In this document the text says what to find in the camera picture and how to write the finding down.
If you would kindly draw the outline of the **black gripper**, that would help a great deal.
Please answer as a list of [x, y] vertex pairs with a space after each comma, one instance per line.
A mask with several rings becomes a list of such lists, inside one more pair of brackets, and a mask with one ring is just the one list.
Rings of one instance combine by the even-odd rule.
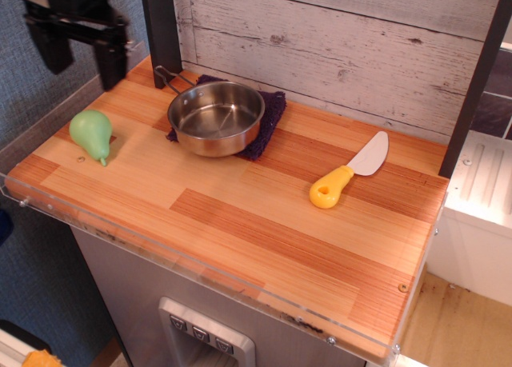
[[30, 36], [43, 62], [57, 75], [74, 59], [69, 40], [94, 46], [105, 91], [113, 89], [127, 70], [127, 18], [110, 0], [22, 0]]

